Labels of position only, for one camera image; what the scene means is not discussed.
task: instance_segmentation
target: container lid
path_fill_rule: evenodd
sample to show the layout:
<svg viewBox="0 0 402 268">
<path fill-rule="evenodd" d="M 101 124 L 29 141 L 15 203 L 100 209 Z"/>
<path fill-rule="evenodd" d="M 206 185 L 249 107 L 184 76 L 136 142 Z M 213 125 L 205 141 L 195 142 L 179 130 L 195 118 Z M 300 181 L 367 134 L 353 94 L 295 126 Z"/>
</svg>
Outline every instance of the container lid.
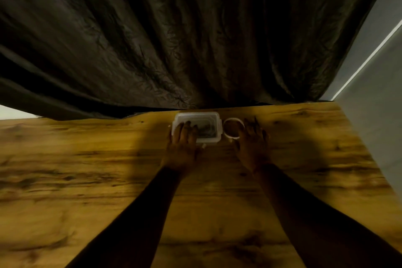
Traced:
<svg viewBox="0 0 402 268">
<path fill-rule="evenodd" d="M 222 137 L 222 120 L 217 112 L 180 112 L 172 123 L 172 135 L 178 124 L 191 122 L 198 126 L 197 143 L 217 143 Z"/>
</svg>

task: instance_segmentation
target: round plastic container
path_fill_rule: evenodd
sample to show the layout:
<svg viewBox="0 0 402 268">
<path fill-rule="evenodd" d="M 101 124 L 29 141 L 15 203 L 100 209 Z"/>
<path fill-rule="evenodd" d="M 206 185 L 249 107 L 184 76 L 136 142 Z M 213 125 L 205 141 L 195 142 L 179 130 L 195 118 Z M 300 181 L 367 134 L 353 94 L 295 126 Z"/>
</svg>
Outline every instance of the round plastic container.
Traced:
<svg viewBox="0 0 402 268">
<path fill-rule="evenodd" d="M 217 112 L 180 112 L 174 117 L 172 135 L 177 125 L 191 122 L 191 127 L 198 126 L 197 143 L 218 143 L 222 138 L 222 120 Z"/>
</svg>

